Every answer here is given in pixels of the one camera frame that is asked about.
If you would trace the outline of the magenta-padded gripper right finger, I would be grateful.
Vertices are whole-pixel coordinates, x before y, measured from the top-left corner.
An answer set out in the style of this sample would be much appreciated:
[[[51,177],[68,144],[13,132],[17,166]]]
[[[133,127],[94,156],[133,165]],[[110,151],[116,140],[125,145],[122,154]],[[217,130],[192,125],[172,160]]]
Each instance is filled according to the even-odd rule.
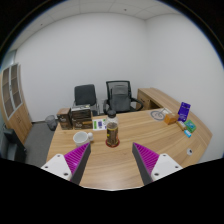
[[[135,157],[144,185],[182,169],[168,154],[157,154],[138,143],[133,144],[132,153]]]

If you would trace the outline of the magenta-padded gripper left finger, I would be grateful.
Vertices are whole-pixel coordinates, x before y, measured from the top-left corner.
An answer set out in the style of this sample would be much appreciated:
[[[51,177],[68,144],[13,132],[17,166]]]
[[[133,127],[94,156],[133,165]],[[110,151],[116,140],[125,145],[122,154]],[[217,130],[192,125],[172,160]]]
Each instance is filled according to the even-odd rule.
[[[67,154],[56,154],[42,169],[79,185],[91,153],[91,145],[86,143]]]

